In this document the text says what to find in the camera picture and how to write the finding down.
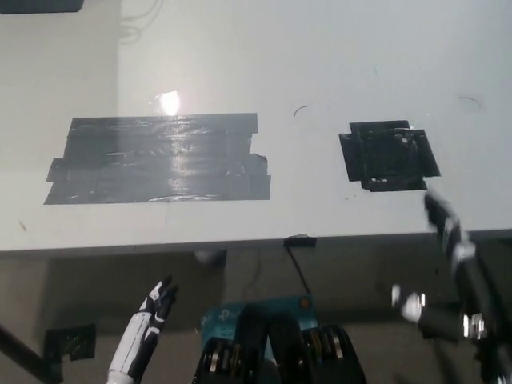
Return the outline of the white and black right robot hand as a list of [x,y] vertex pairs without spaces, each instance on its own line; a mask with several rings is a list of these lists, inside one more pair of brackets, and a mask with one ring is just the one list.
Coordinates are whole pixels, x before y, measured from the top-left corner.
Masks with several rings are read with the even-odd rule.
[[448,202],[433,191],[424,195],[428,221],[447,257],[460,301],[453,315],[426,304],[426,296],[399,284],[391,288],[391,305],[428,335],[457,342],[463,338],[511,344],[511,322],[476,243],[462,228]]

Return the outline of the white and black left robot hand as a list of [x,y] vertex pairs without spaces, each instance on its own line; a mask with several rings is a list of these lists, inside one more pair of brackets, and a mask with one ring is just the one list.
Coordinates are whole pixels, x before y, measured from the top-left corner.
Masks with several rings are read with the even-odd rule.
[[178,286],[168,275],[148,293],[123,333],[112,358],[106,384],[141,382],[177,292]]

